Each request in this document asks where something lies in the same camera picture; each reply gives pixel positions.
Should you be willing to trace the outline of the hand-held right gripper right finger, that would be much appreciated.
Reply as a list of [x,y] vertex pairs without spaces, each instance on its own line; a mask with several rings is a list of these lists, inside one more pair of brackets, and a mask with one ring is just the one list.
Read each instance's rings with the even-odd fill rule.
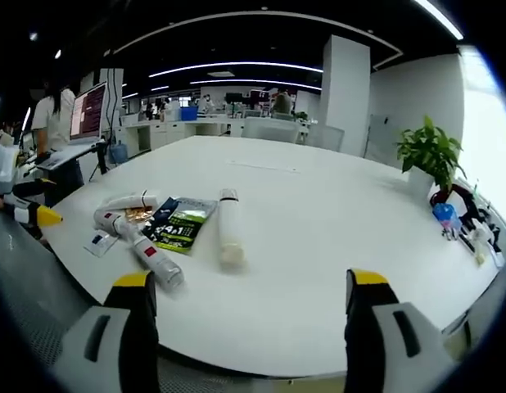
[[441,331],[379,273],[346,272],[346,392],[434,392],[454,368]]

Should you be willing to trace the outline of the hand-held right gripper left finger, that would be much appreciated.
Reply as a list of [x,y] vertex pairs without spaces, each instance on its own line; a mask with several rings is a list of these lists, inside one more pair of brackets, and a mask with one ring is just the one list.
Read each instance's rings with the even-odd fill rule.
[[63,336],[52,374],[65,392],[158,392],[157,351],[155,274],[131,273]]

